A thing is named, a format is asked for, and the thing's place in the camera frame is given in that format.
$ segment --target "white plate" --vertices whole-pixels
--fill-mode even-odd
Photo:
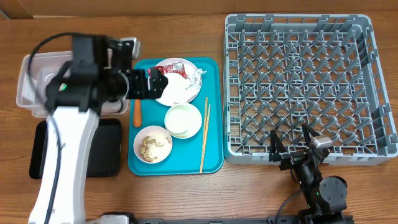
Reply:
[[[169,129],[167,129],[167,123],[172,122],[172,121],[168,121],[167,115],[169,115],[169,113],[173,110],[184,110],[186,112],[186,115],[189,116],[189,118],[187,118],[187,119],[181,119],[181,121],[184,120],[184,121],[189,122],[189,124],[187,125],[189,128],[186,131],[184,131],[182,134],[175,134],[175,133],[171,132]],[[179,138],[179,139],[187,139],[187,138],[190,138],[190,137],[196,135],[196,133],[200,130],[202,120],[201,120],[201,114],[200,114],[198,108],[196,108],[195,106],[193,106],[189,103],[180,103],[178,105],[172,106],[166,112],[166,115],[164,117],[164,123],[165,123],[166,130],[172,136]]]
[[[165,59],[165,60],[159,62],[156,66],[170,65],[175,62],[182,62],[184,64],[186,74],[193,74],[193,73],[195,73],[195,71],[198,70],[198,68],[192,62],[185,60],[183,58],[168,58],[168,59]],[[168,78],[169,74],[174,74],[174,73],[168,73],[168,74],[165,74],[165,76]],[[167,87],[164,90],[164,93],[172,91],[172,89],[173,89],[172,86],[173,86],[172,84],[170,86],[167,85]],[[195,96],[190,97],[187,100],[187,103],[190,103],[193,99],[195,99],[195,97],[197,97],[198,94],[199,94],[199,91]],[[172,97],[170,97],[170,95],[166,95],[166,94],[162,95],[162,97],[160,97],[159,99],[156,99],[156,101],[158,101],[160,104],[163,104],[165,106],[174,106],[174,105],[180,103],[180,102],[178,102],[178,100],[172,99]]]
[[[186,103],[188,99],[185,88],[189,86],[189,80],[178,73],[167,73],[164,76],[168,79],[169,84],[164,89],[162,97],[156,101],[165,106]]]

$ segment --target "bowl of food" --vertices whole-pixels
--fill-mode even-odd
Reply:
[[[162,162],[172,151],[172,137],[160,126],[148,126],[138,132],[134,138],[134,153],[145,163]]]

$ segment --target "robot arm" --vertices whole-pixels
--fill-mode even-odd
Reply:
[[[149,78],[145,71],[131,69],[139,55],[136,38],[73,34],[72,47],[73,60],[46,86],[45,107],[53,113],[47,118],[42,185],[29,223],[85,223],[87,163],[102,104],[159,98],[168,82],[156,69]],[[68,69],[70,76],[65,77]]]
[[[353,224],[352,217],[345,217],[343,210],[347,208],[347,183],[337,176],[323,178],[318,165],[329,156],[333,141],[328,136],[321,136],[307,124],[302,125],[307,149],[287,152],[274,130],[271,131],[271,149],[269,160],[280,161],[280,170],[290,169],[294,181],[300,184],[308,209],[299,211],[298,220],[302,224]],[[285,203],[275,216],[275,224],[281,223],[279,214]]]

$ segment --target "dish rack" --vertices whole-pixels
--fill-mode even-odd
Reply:
[[[324,162],[377,165],[397,132],[369,17],[231,14],[224,39],[225,158],[268,161],[270,130],[305,149],[301,124],[333,140]]]

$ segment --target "clear plastic container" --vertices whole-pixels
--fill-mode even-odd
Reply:
[[[67,60],[72,59],[72,52],[50,52],[36,54],[32,63],[32,81],[35,87],[29,83],[29,77],[26,74],[29,56],[26,55],[22,61],[21,71],[19,73],[17,87],[17,105],[21,108],[27,108],[32,111],[32,115],[36,118],[44,118],[47,116],[46,110],[40,106],[35,88],[45,97],[45,87],[50,80],[57,74],[61,65]],[[124,99],[123,102],[115,103],[106,102],[102,106],[101,115],[123,114],[129,108],[129,101]]]

